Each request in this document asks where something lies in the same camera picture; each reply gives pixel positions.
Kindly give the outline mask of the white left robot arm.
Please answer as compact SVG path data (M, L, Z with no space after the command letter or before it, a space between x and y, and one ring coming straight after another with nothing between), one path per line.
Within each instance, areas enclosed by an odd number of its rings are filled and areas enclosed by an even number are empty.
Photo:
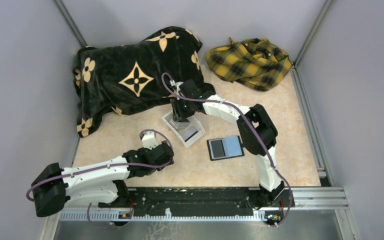
M155 148L129 150L111 160L82 167L51 163L31 183L25 196L34 203L40 218L71 206L124 207L130 200L125 180L161 171L173 164L173 157L173 149L162 142Z

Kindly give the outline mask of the black leather card holder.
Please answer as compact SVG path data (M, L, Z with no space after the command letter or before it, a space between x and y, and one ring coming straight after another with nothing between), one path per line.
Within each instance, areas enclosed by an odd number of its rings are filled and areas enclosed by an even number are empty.
M219 140L219 139L221 139L223 141L223 146L224 146L224 151L225 151L226 157L213 159L211 148L210 148L211 147L210 141ZM227 137L222 137L222 138L209 139L206 141L206 144L207 144L207 148L208 148L210 161L219 161L219 160L225 160L225 159L238 158L238 157L243 157L245 155L243 145L241 143L241 139L240 139L239 135L232 135L232 136L227 136Z

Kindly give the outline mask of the white plastic card tray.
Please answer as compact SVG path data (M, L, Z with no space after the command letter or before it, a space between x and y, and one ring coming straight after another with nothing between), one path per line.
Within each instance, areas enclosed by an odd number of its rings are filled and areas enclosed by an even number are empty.
M188 117L189 126L184 129L174 129L171 125L173 120L173 112L169 111L161 117L162 121L169 127L171 131L180 139L185 148L191 147L195 142L202 138L205 134L205 128L197 117Z

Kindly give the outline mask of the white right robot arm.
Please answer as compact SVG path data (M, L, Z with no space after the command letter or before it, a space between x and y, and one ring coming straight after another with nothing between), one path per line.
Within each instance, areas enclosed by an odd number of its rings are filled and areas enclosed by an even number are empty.
M213 89L198 87L193 80L164 80L165 89L174 95L171 100L173 118L179 122L195 113L218 117L237 126L242 146L255 156L259 168L259 192L250 197L253 207L284 204L291 207L291 185L279 172L276 161L278 130L260 104L245 106L220 97Z

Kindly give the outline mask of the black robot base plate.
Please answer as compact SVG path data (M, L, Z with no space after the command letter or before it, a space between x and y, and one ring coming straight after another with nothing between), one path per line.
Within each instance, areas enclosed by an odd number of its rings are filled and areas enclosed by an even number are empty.
M135 217L251 217L269 208L285 214L295 206L290 189L271 194L261 187L136 187L100 208L132 208Z

